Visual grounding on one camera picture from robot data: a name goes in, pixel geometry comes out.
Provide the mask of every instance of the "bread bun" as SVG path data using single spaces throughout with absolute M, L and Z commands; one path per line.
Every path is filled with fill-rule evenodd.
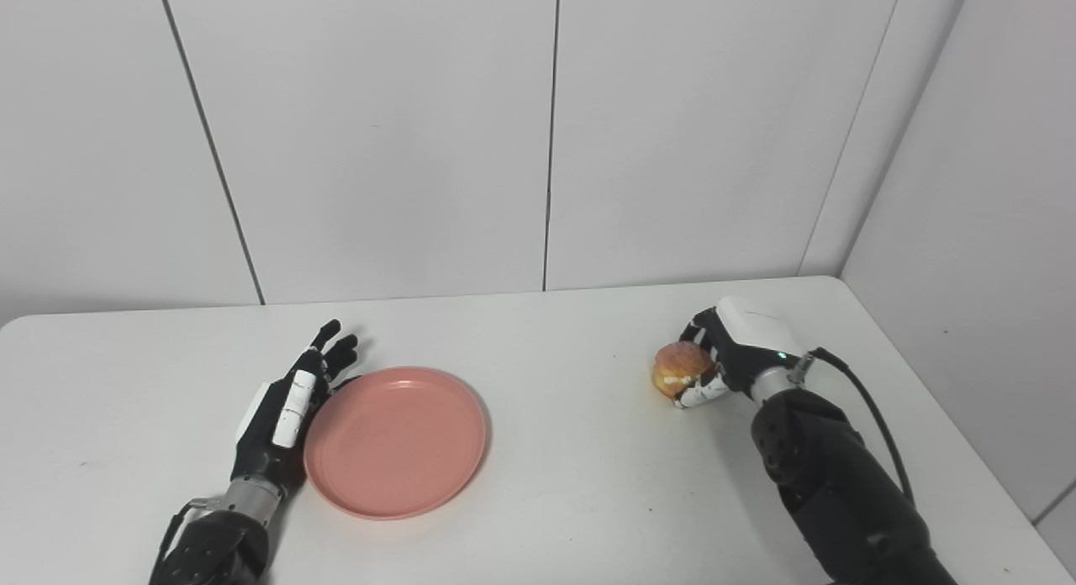
M 698 376 L 713 367 L 710 355 L 691 341 L 676 341 L 657 351 L 654 370 L 650 377 L 654 387 L 668 398 L 698 381 Z

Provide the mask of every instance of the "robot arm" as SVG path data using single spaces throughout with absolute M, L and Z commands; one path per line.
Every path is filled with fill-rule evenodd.
M 759 405 L 751 437 L 766 473 L 831 577 L 863 585 L 955 585 L 931 548 L 910 487 L 902 491 L 889 477 L 841 409 L 803 389 L 816 358 L 849 375 L 879 419 L 906 482 L 884 420 L 845 362 L 825 348 L 803 352 L 780 317 L 745 298 L 723 298 L 696 314 L 681 341 L 714 352 L 714 379 Z M 684 396 L 695 398 L 691 388 Z
M 307 430 L 331 394 L 330 383 L 357 359 L 355 336 L 342 337 L 323 354 L 339 331 L 338 320 L 328 322 L 284 377 L 258 390 L 240 425 L 227 493 L 195 499 L 173 516 L 150 585 L 253 585 L 265 573 L 267 527 L 305 479 Z M 190 509 L 209 513 L 188 524 L 168 553 Z

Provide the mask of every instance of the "pink plate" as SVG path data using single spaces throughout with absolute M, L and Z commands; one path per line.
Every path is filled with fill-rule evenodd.
M 485 418 L 470 391 L 430 368 L 362 375 L 335 394 L 310 426 L 310 484 L 356 516 L 396 519 L 441 505 L 475 473 Z

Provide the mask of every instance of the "white table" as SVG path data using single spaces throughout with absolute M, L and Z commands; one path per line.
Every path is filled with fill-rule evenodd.
M 774 279 L 552 294 L 25 317 L 0 333 L 5 583 L 145 583 L 171 514 L 223 493 L 258 382 L 330 317 L 356 371 L 442 368 L 480 394 L 489 455 L 447 505 L 365 522 L 296 496 L 277 585 L 827 582 L 749 439 L 754 406 L 672 409 L 654 352 L 723 295 L 769 302 L 872 389 L 935 548 L 961 584 L 1072 584 L 844 283 Z M 855 390 L 815 367 L 889 466 Z

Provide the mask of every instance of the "white wall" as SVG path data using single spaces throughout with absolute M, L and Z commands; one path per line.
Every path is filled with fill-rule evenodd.
M 794 275 L 895 0 L 561 0 L 551 289 Z
M 243 302 L 159 0 L 0 0 L 0 325 Z
M 1029 517 L 1076 479 L 1074 11 L 966 0 L 844 273 Z
M 547 183 L 550 287 L 835 272 L 951 8 L 561 0 L 550 176 L 557 0 L 170 2 L 269 302 L 541 289 Z M 256 301 L 160 0 L 0 6 L 0 322 Z
M 267 302 L 540 290 L 556 0 L 170 0 Z

